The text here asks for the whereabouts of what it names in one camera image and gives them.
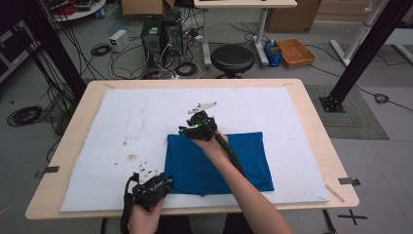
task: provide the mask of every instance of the blue cloth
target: blue cloth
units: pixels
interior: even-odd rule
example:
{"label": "blue cloth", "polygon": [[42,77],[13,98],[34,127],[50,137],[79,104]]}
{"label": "blue cloth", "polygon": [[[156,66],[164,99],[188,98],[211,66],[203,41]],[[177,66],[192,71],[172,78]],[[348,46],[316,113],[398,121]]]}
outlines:
{"label": "blue cloth", "polygon": [[[237,154],[249,182],[259,191],[274,191],[262,133],[228,135],[228,142]],[[165,174],[171,175],[174,181],[170,193],[201,196],[231,193],[204,151],[185,136],[168,135]]]}

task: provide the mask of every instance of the black stool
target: black stool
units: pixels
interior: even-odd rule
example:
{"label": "black stool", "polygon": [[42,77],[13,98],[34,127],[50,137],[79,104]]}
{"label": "black stool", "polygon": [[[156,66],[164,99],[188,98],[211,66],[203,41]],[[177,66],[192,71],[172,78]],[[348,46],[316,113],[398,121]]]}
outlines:
{"label": "black stool", "polygon": [[210,55],[212,65],[225,74],[215,77],[241,78],[237,73],[244,73],[254,65],[254,54],[240,46],[222,46]]}

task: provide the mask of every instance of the floor mat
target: floor mat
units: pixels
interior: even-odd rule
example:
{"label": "floor mat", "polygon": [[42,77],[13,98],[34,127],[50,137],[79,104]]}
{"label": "floor mat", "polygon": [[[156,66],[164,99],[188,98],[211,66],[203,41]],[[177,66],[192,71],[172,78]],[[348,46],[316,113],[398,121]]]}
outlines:
{"label": "floor mat", "polygon": [[327,97],[333,86],[306,86],[330,138],[389,139],[357,88],[343,102],[345,113],[325,112],[319,97]]}

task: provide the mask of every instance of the person's left hand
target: person's left hand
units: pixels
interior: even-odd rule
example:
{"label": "person's left hand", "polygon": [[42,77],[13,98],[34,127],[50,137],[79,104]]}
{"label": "person's left hand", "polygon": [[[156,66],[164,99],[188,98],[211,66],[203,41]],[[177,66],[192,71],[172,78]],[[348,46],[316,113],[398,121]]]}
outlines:
{"label": "person's left hand", "polygon": [[133,205],[131,218],[129,220],[129,230],[131,234],[154,234],[158,228],[159,217],[165,198],[152,207],[148,213],[139,205]]}

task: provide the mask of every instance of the person's hand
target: person's hand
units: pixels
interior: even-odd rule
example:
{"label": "person's hand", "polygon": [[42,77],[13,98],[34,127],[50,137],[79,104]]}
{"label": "person's hand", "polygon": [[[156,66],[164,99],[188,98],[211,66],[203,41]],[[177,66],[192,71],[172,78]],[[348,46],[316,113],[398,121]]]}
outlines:
{"label": "person's hand", "polygon": [[131,234],[154,234],[158,228],[159,217],[165,198],[152,207],[148,213],[139,205],[133,205],[131,218],[129,220],[129,230]]}
{"label": "person's hand", "polygon": [[[220,134],[225,141],[228,142],[228,137],[223,135],[221,132],[218,130],[216,131],[218,134]],[[195,144],[200,146],[202,150],[204,151],[205,155],[209,158],[209,160],[214,161],[216,158],[227,158],[227,153],[225,150],[222,148],[222,146],[216,141],[215,137],[213,136],[209,141],[204,141],[204,140],[198,140],[198,139],[193,139]]]}

